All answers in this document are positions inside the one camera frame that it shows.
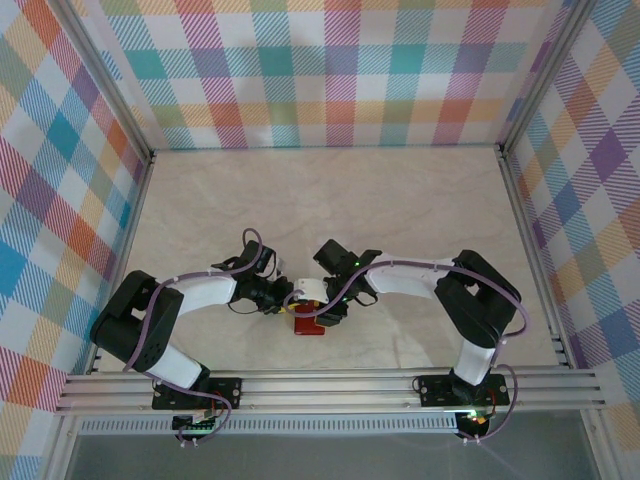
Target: white object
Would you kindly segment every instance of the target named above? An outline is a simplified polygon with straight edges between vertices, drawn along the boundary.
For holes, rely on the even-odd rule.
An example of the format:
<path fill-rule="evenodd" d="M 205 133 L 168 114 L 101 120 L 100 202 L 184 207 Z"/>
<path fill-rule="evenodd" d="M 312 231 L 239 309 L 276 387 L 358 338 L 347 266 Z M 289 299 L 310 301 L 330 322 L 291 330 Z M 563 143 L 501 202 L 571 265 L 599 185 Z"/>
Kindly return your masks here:
<path fill-rule="evenodd" d="M 329 303 L 327 286 L 317 278 L 299 278 L 293 283 L 294 290 L 301 290 L 297 298 L 301 300 L 316 300 L 320 303 Z"/>
<path fill-rule="evenodd" d="M 220 270 L 211 269 L 211 271 L 219 272 Z M 236 284 L 237 282 L 230 276 L 202 277 L 178 283 L 172 287 L 184 295 L 178 316 L 210 305 L 229 303 Z"/>
<path fill-rule="evenodd" d="M 453 259 L 423 260 L 415 258 L 394 257 L 383 253 L 373 263 L 385 261 L 411 261 L 453 265 Z M 404 267 L 400 265 L 379 267 L 369 270 L 365 278 L 378 293 L 404 293 L 417 297 L 433 298 L 436 282 L 447 275 L 447 271 L 434 271 L 428 268 Z"/>
<path fill-rule="evenodd" d="M 478 385 L 489 371 L 495 351 L 495 348 L 482 348 L 463 340 L 453 373 L 471 385 Z"/>
<path fill-rule="evenodd" d="M 198 362 L 191 357 L 187 357 L 170 343 L 167 345 L 160 360 L 147 370 L 148 373 L 161 380 L 182 388 L 191 388 L 201 371 L 202 366 Z"/>

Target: beige floor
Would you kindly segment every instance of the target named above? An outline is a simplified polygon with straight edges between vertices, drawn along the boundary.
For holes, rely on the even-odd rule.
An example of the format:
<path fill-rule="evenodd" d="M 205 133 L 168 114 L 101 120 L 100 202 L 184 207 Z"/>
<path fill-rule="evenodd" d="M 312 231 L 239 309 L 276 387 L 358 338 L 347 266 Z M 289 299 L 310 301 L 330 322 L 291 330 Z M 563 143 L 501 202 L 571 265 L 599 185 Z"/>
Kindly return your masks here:
<path fill-rule="evenodd" d="M 162 279 L 201 270 L 240 253 L 247 226 L 285 259 L 289 278 L 323 276 L 312 256 L 328 238 L 357 254 L 372 248 L 436 259 L 476 250 L 520 290 L 534 319 L 501 360 L 555 363 L 489 148 L 160 153 L 128 270 Z M 214 370 L 448 366 L 460 345 L 437 301 L 393 294 L 368 309 L 350 307 L 324 337 L 295 336 L 283 315 L 214 306 L 181 317 L 172 341 Z M 105 358 L 100 368 L 121 364 Z"/>

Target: colorful checkered backdrop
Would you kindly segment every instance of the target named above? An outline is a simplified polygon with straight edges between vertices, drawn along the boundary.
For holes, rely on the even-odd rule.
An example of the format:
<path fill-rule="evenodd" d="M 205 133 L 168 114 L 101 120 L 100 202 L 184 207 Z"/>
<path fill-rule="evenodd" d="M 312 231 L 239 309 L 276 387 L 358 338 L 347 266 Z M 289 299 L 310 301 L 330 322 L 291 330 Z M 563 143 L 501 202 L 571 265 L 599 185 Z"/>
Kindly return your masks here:
<path fill-rule="evenodd" d="M 176 149 L 492 144 L 562 3 L 102 0 L 105 34 L 83 1 L 134 114 Z"/>
<path fill-rule="evenodd" d="M 45 0 L 0 2 L 0 479 L 35 475 L 142 162 Z"/>
<path fill-rule="evenodd" d="M 579 366 L 640 468 L 640 1 L 600 0 L 513 166 Z"/>

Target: marble-pattern surface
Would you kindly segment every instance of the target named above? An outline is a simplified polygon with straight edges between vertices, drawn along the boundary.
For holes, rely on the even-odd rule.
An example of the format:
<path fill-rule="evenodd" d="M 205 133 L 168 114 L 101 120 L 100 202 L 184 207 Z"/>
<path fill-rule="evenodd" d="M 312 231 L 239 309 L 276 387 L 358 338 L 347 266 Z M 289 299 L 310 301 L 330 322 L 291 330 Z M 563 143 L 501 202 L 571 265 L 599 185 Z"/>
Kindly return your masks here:
<path fill-rule="evenodd" d="M 556 362 L 491 148 L 161 152 L 127 268 L 161 279 L 202 270 L 239 254 L 247 226 L 292 279 L 324 275 L 312 257 L 329 238 L 357 254 L 437 259 L 476 250 L 520 290 L 533 317 L 501 360 Z M 354 304 L 323 337 L 296 336 L 292 325 L 284 315 L 214 306 L 180 317 L 172 341 L 211 369 L 448 366 L 461 341 L 437 300 L 397 294 L 366 309 Z M 121 364 L 103 358 L 100 368 Z"/>

